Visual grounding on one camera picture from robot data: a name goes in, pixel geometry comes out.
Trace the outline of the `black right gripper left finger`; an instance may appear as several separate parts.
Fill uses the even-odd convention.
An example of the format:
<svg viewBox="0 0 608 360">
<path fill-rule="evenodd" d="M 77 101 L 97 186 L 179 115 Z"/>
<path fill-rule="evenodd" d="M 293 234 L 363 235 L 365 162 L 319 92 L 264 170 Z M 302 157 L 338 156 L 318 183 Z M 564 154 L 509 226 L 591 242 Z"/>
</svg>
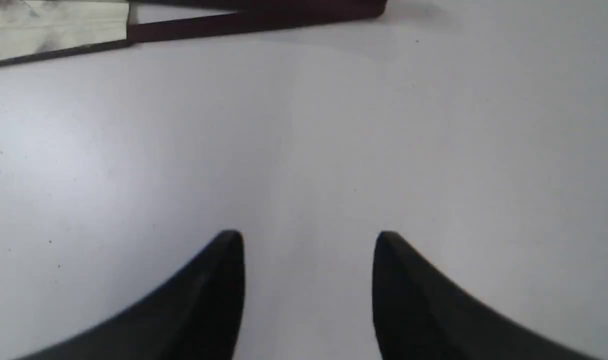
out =
<svg viewBox="0 0 608 360">
<path fill-rule="evenodd" d="M 245 292 L 243 236 L 224 230 L 137 303 L 25 359 L 230 360 Z"/>
</svg>

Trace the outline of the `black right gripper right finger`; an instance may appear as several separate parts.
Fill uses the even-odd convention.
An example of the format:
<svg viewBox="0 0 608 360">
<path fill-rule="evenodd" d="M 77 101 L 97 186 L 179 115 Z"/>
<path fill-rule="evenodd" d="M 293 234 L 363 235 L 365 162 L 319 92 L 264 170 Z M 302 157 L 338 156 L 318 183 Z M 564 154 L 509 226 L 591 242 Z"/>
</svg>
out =
<svg viewBox="0 0 608 360">
<path fill-rule="evenodd" d="M 384 360 L 588 360 L 470 296 L 395 231 L 376 240 L 372 314 Z"/>
</svg>

